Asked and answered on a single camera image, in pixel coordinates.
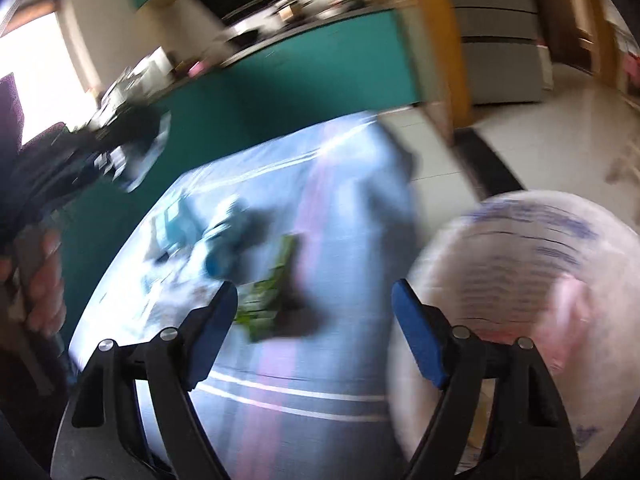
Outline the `person's left hand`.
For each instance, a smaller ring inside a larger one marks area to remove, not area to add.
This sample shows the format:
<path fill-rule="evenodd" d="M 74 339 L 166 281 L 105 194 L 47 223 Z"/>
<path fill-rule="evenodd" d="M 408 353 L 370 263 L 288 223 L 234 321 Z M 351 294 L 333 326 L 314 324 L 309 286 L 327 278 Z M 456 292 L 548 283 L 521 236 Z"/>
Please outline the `person's left hand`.
<path fill-rule="evenodd" d="M 66 318 L 58 230 L 46 229 L 40 252 L 41 266 L 30 279 L 25 292 L 30 304 L 27 327 L 34 333 L 51 338 L 60 331 Z"/>

